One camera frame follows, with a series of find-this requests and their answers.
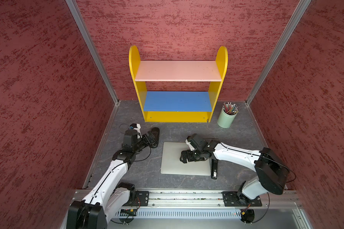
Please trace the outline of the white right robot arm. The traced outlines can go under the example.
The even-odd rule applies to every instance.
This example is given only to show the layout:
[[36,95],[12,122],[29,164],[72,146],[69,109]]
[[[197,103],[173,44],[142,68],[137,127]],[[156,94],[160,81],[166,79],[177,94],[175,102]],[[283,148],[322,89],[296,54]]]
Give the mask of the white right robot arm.
[[243,182],[236,192],[240,205],[246,206],[264,193],[283,194],[290,169],[271,149],[248,150],[229,146],[216,139],[207,142],[190,138],[186,144],[189,149],[180,154],[180,161],[184,164],[210,159],[212,164],[227,161],[256,172],[256,176]]

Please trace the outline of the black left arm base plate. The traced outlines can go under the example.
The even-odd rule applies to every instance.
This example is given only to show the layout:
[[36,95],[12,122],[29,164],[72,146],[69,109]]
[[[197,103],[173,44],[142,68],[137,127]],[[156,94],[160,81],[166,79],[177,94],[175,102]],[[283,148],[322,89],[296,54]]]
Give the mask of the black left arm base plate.
[[149,191],[131,191],[129,200],[124,206],[146,207],[149,204]]

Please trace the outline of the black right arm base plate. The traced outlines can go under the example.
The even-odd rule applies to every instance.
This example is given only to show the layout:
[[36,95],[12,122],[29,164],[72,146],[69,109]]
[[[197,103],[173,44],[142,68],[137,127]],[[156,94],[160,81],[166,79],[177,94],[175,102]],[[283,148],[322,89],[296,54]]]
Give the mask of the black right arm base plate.
[[222,192],[223,202],[226,207],[261,207],[262,202],[259,196],[255,199],[249,199],[243,194],[233,191],[223,191]]

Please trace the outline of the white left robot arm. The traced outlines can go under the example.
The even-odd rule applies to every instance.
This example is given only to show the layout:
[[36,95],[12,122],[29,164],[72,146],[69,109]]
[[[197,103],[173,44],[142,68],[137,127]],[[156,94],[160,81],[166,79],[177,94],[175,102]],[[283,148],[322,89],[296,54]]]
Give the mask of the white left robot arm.
[[144,148],[156,148],[158,144],[159,134],[151,131],[140,139],[127,137],[98,184],[81,201],[75,200],[70,205],[66,228],[106,229],[124,204],[135,201],[133,184],[120,183],[120,180],[135,162],[138,152]]

